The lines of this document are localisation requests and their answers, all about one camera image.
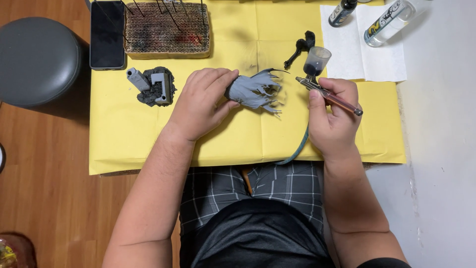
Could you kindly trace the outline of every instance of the yellow paper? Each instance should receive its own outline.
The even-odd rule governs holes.
[[[206,59],[132,60],[137,70],[167,67],[180,95],[187,77],[206,67],[239,69],[253,75],[265,68],[282,69],[304,32],[316,34],[322,46],[320,4],[338,1],[204,1],[211,19],[212,54]],[[383,4],[373,1],[372,4]],[[217,129],[197,142],[192,165],[238,165],[288,158],[297,149],[308,121],[308,91],[295,81],[304,76],[306,52],[289,68],[291,74],[274,72],[282,85],[281,117],[263,109],[240,107]],[[393,82],[358,82],[364,116],[356,144],[366,162],[405,163],[396,86]],[[89,173],[140,169],[174,104],[149,107],[140,103],[139,91],[125,71],[92,71]],[[308,141],[297,159],[322,160]]]

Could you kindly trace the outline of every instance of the wooden floor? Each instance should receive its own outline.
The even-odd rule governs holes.
[[[57,20],[89,42],[84,0],[0,1],[0,26],[31,16]],[[5,103],[0,143],[7,152],[0,174],[0,232],[28,236],[39,268],[100,267],[136,175],[89,176],[88,127]],[[172,240],[179,267],[177,231]]]

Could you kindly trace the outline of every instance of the black phone screen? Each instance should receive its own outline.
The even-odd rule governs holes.
[[[89,64],[92,69],[122,69],[125,67],[123,31],[124,5],[121,1],[91,3]]]

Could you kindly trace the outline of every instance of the blue hose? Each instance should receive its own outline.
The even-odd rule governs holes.
[[[307,127],[306,127],[306,132],[304,133],[304,137],[302,137],[302,141],[301,141],[301,144],[299,144],[299,147],[297,148],[297,150],[293,153],[293,155],[291,155],[288,159],[286,160],[283,160],[283,161],[278,161],[278,162],[274,162],[275,164],[277,165],[284,165],[284,164],[287,164],[289,162],[291,162],[294,158],[296,158],[296,156],[301,152],[302,148],[304,147],[304,145],[306,144],[306,141],[307,141],[307,138],[309,137],[309,123],[307,124]]]

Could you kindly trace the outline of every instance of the white paper towel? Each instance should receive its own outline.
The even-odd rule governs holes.
[[[327,64],[330,78],[365,79],[367,81],[404,81],[407,70],[401,35],[378,48],[365,44],[364,31],[379,18],[386,6],[359,5],[338,28],[329,25],[329,15],[335,6],[321,5],[321,25],[324,47],[332,57]]]

